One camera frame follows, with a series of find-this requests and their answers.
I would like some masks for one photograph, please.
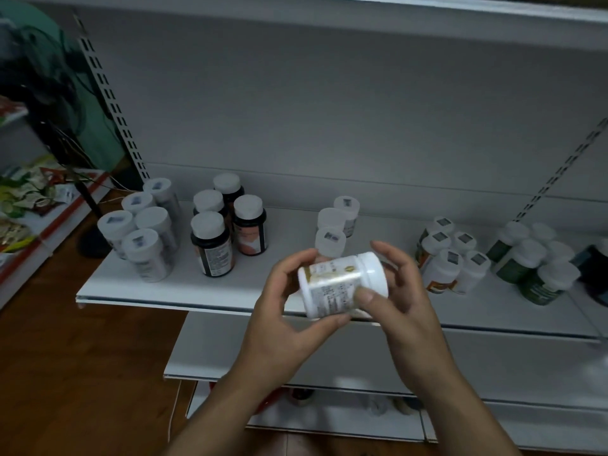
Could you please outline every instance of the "person's left hand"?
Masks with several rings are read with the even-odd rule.
[[[302,363],[350,320],[348,314],[331,315],[298,332],[283,319],[287,298],[299,288],[298,268],[313,263],[316,256],[317,250],[312,248],[278,262],[255,303],[231,374],[242,377],[260,399],[288,382]]]

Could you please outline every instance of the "bottom shelf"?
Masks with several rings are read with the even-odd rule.
[[[186,413],[188,418],[208,395],[209,383],[198,381]],[[375,416],[367,410],[365,400],[361,394],[317,390],[312,403],[298,407],[283,397],[253,416],[249,426],[382,440],[424,440],[420,413],[404,415],[389,407],[383,415]]]
[[[488,403],[513,442],[524,449],[606,454],[608,413],[538,406]],[[424,432],[437,441],[429,415],[422,411]]]

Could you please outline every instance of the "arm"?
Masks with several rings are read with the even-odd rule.
[[[290,294],[297,291],[297,269],[310,264],[317,250],[293,254],[272,268],[249,319],[241,351],[186,428],[164,456],[224,456],[240,437],[258,405],[289,381],[302,363],[350,320],[332,315],[297,332],[283,319]]]
[[[521,456],[456,366],[414,260],[387,243],[371,247],[396,266],[387,267],[389,299],[367,288],[355,299],[382,326],[399,377],[424,403],[442,454]]]

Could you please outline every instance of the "wooden floor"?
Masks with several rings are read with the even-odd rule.
[[[79,309],[74,295],[100,261],[78,255],[75,235],[0,312],[0,454],[154,455],[167,442],[178,388],[162,372],[186,313]],[[182,384],[174,433],[193,388]],[[247,456],[439,454],[431,444],[261,430],[246,431],[242,447]]]

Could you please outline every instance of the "dark bottle with white cap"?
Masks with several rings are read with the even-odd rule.
[[[232,233],[232,216],[228,206],[224,203],[224,196],[218,190],[202,190],[194,195],[194,215],[203,211],[215,211],[224,218],[228,230]]]
[[[213,178],[213,187],[224,196],[224,204],[234,214],[234,201],[241,195],[245,195],[245,189],[241,185],[241,178],[234,173],[222,173]]]
[[[247,256],[266,251],[266,210],[262,199],[255,195],[242,195],[234,202],[234,233],[238,250]]]
[[[224,276],[234,267],[230,232],[224,218],[215,211],[195,215],[190,225],[190,239],[198,255],[202,273],[206,276]]]

